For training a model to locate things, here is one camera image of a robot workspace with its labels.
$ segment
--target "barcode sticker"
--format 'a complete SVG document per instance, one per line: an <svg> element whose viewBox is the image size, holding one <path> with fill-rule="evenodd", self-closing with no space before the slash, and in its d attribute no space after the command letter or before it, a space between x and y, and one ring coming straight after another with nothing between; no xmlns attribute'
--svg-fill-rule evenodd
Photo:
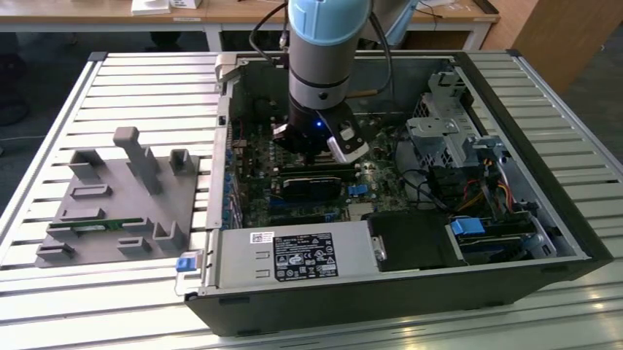
<svg viewBox="0 0 623 350"><path fill-rule="evenodd" d="M200 22L199 17L174 17L175 22Z"/></svg>
<svg viewBox="0 0 623 350"><path fill-rule="evenodd" d="M251 243L273 243L273 237L275 237L275 232L253 232Z"/></svg>

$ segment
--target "wooden table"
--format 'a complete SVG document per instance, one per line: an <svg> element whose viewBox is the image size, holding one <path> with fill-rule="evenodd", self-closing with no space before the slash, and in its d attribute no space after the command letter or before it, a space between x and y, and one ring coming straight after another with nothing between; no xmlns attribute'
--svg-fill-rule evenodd
<svg viewBox="0 0 623 350"><path fill-rule="evenodd" d="M266 14L282 3L281 0L210 0L207 7L207 40L212 51L223 51L220 33L223 31L250 31ZM466 31L470 32L465 50L479 50L491 24L499 15L486 14L473 0L458 0L453 7L435 7L434 18L417 12L409 31ZM262 27L265 31L282 30L283 11Z"/></svg>
<svg viewBox="0 0 623 350"><path fill-rule="evenodd" d="M223 51L222 32L250 31L278 4L270 0L204 0L199 9L132 16L132 0L0 0L0 31L203 31L211 51ZM486 14L473 0L457 4L434 8L443 18L417 12L409 30L467 31L463 48L478 50L499 16ZM279 30L282 22L279 13L262 30Z"/></svg>
<svg viewBox="0 0 623 350"><path fill-rule="evenodd" d="M0 0L0 31L204 31L207 5L132 16L132 0Z"/></svg>

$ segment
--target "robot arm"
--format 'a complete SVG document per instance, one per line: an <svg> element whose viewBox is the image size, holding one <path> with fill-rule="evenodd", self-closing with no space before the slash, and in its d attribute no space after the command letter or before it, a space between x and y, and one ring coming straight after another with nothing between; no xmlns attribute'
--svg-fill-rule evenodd
<svg viewBox="0 0 623 350"><path fill-rule="evenodd" d="M346 99L359 37L375 12L389 24L397 44L405 35L415 0L290 0L290 115L275 129L274 141L294 153L314 156L331 150L341 163L351 163L369 151ZM357 93L373 96L377 90Z"/></svg>

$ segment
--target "blue latch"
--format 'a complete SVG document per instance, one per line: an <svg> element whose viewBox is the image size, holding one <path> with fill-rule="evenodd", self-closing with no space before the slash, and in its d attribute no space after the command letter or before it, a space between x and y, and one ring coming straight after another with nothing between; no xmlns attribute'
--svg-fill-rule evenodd
<svg viewBox="0 0 623 350"><path fill-rule="evenodd" d="M196 270L196 257L180 257L175 264L178 272L191 272Z"/></svg>
<svg viewBox="0 0 623 350"><path fill-rule="evenodd" d="M365 195L369 192L369 185L349 186L349 195Z"/></svg>
<svg viewBox="0 0 623 350"><path fill-rule="evenodd" d="M477 217L463 217L451 222L450 227L455 235L482 235L485 227Z"/></svg>
<svg viewBox="0 0 623 350"><path fill-rule="evenodd" d="M358 195L365 195L369 192L369 185L361 184L358 186Z"/></svg>

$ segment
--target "white label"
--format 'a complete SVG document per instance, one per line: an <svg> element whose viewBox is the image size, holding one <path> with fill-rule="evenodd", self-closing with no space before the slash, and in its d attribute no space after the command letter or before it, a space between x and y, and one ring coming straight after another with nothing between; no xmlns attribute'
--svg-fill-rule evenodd
<svg viewBox="0 0 623 350"><path fill-rule="evenodd" d="M74 227L74 231L78 231L78 232L83 232L83 231L106 231L106 230L107 230L107 228L103 225Z"/></svg>
<svg viewBox="0 0 623 350"><path fill-rule="evenodd" d="M175 22L200 22L199 17L174 17Z"/></svg>
<svg viewBox="0 0 623 350"><path fill-rule="evenodd" d="M251 243L273 243L273 237L275 237L275 232L253 232Z"/></svg>

